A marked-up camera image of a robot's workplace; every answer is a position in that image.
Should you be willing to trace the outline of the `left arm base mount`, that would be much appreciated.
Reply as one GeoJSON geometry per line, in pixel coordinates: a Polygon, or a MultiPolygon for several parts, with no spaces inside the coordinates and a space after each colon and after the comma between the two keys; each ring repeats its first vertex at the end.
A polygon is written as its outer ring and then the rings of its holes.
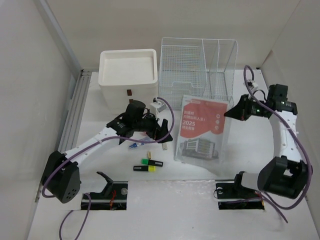
{"type": "Polygon", "coordinates": [[[127,181],[114,181],[102,171],[96,172],[103,180],[103,189],[89,192],[89,197],[82,195],[80,209],[92,211],[125,211],[129,183],[127,181]]]}

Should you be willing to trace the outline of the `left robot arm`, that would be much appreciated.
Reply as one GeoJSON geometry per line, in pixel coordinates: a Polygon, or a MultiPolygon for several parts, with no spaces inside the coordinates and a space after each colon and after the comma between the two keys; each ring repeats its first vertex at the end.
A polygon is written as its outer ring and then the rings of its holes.
{"type": "Polygon", "coordinates": [[[56,150],[49,155],[40,180],[41,195],[56,198],[62,204],[70,202],[76,195],[88,192],[80,174],[85,163],[125,141],[136,143],[137,139],[132,138],[135,132],[145,133],[150,138],[148,144],[171,142],[173,128],[167,119],[159,123],[159,118],[143,102],[133,100],[94,137],[70,150],[56,150]]]}

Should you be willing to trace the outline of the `white drawer organizer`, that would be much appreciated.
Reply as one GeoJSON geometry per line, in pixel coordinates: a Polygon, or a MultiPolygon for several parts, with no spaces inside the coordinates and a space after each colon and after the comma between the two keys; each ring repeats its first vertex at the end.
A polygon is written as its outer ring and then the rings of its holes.
{"type": "Polygon", "coordinates": [[[152,48],[102,51],[98,84],[114,115],[123,113],[131,100],[149,105],[159,95],[157,52],[152,48]]]}

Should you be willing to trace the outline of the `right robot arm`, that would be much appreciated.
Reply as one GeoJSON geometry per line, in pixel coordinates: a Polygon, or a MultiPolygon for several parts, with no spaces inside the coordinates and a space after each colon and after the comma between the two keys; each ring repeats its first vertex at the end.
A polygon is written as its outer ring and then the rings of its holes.
{"type": "Polygon", "coordinates": [[[248,94],[224,116],[246,121],[251,116],[267,118],[273,135],[273,159],[259,172],[239,172],[232,183],[232,193],[243,197],[250,190],[296,199],[308,182],[308,166],[298,148],[296,103],[288,101],[288,87],[273,84],[265,101],[257,103],[248,94]]]}

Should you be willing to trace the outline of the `booklet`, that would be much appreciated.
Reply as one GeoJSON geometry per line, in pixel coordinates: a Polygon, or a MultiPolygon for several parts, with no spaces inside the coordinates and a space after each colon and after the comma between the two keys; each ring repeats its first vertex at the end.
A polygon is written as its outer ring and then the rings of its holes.
{"type": "Polygon", "coordinates": [[[174,159],[220,175],[230,123],[227,100],[184,95],[174,159]]]}

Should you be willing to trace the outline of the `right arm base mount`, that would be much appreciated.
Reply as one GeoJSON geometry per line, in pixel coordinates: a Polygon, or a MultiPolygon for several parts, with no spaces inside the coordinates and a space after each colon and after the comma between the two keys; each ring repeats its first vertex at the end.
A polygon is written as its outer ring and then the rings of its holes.
{"type": "Polygon", "coordinates": [[[236,187],[231,180],[218,181],[213,196],[219,210],[264,210],[264,202],[255,190],[236,187]]]}

